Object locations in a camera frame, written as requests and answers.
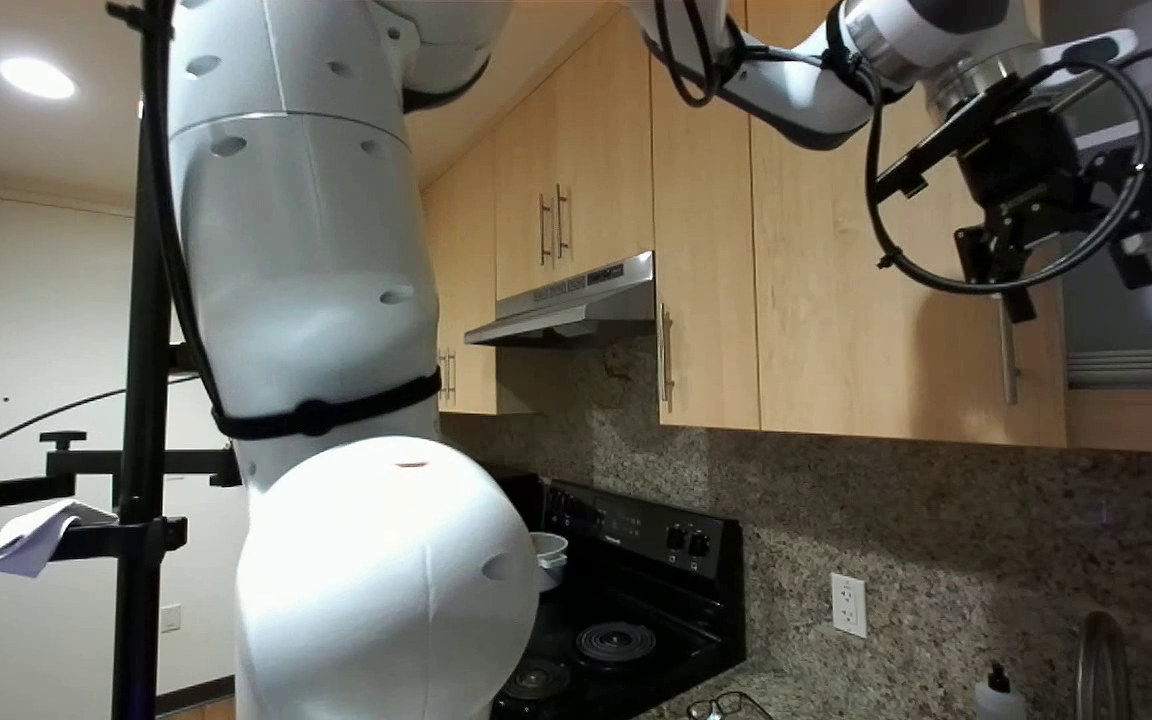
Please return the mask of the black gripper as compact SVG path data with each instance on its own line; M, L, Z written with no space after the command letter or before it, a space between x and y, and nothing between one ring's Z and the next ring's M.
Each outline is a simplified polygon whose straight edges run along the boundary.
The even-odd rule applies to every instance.
M1152 162L1137 168L1130 149L1081 160L1081 149L1054 98L1038 95L1032 76L1005 76L972 98L962 98L931 135L883 168L869 193L875 202L915 196L929 171L952 160L968 196L983 212L1055 202L1093 212L1093 189L1109 185L1125 202L1109 257L1125 288L1152 284ZM995 284L1005 314L1029 322L1038 305L1019 284L1029 246L1007 228L968 224L952 233L962 269L972 284Z

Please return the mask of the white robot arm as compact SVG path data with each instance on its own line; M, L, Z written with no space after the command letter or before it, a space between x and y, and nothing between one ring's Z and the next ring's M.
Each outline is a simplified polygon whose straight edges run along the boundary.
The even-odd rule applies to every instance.
M1130 27L1038 45L1019 0L839 0L791 47L729 0L621 0L645 47L802 149L924 85L946 125L875 196L1047 86L1125 85ZM435 426L435 284L406 118L463 95L513 0L176 0L169 179L216 426L253 528L240 720L490 720L545 571Z

